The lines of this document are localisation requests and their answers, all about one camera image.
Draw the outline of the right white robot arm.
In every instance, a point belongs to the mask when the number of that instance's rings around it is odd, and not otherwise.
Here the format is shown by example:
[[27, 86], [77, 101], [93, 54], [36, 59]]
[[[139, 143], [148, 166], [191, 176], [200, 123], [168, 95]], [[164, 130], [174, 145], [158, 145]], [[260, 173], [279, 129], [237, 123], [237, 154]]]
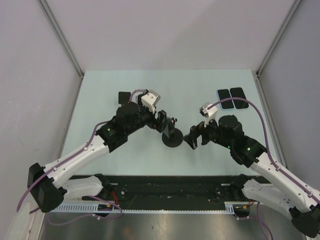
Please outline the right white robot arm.
[[272, 187], [265, 187], [243, 174], [237, 177], [230, 188], [231, 196], [242, 201], [256, 200], [286, 216], [293, 226], [309, 238], [320, 233], [320, 192], [303, 182], [280, 162], [274, 160], [266, 147], [245, 135], [242, 124], [234, 115], [210, 119], [192, 126], [183, 140], [192, 149], [213, 142], [230, 151], [230, 156], [239, 165], [258, 173]]

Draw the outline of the black smartphone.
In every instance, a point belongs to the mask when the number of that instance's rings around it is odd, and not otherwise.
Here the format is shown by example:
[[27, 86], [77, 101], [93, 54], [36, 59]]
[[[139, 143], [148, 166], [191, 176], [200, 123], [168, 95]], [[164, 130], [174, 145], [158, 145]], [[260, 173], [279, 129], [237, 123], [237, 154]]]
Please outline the black smartphone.
[[[244, 90], [241, 87], [233, 87], [230, 89], [230, 95], [233, 98], [240, 98], [240, 99], [247, 99], [246, 95], [244, 93]], [[234, 105], [236, 109], [247, 109], [249, 107], [249, 104], [246, 101], [243, 100], [234, 100]]]

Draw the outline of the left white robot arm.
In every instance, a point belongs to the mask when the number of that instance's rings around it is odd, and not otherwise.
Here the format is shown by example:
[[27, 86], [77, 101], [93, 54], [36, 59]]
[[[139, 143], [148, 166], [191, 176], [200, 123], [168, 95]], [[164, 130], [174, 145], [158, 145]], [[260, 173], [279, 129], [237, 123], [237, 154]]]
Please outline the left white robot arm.
[[126, 102], [116, 110], [111, 120], [98, 123], [89, 140], [78, 149], [44, 166], [38, 162], [29, 167], [27, 193], [31, 194], [38, 209], [48, 213], [67, 199], [86, 196], [105, 200], [111, 188], [102, 174], [88, 178], [71, 179], [82, 168], [124, 145], [131, 134], [147, 126], [171, 137], [176, 119], [159, 112], [152, 104]]

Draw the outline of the black round-base phone holder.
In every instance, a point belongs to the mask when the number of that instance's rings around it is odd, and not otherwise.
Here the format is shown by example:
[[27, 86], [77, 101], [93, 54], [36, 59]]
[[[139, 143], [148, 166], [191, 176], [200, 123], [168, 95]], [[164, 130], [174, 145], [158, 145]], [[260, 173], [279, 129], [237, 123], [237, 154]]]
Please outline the black round-base phone holder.
[[162, 142], [169, 148], [177, 148], [183, 142], [183, 133], [176, 128], [176, 118], [171, 118], [168, 121], [172, 121], [172, 132], [170, 137], [166, 137], [162, 134]]

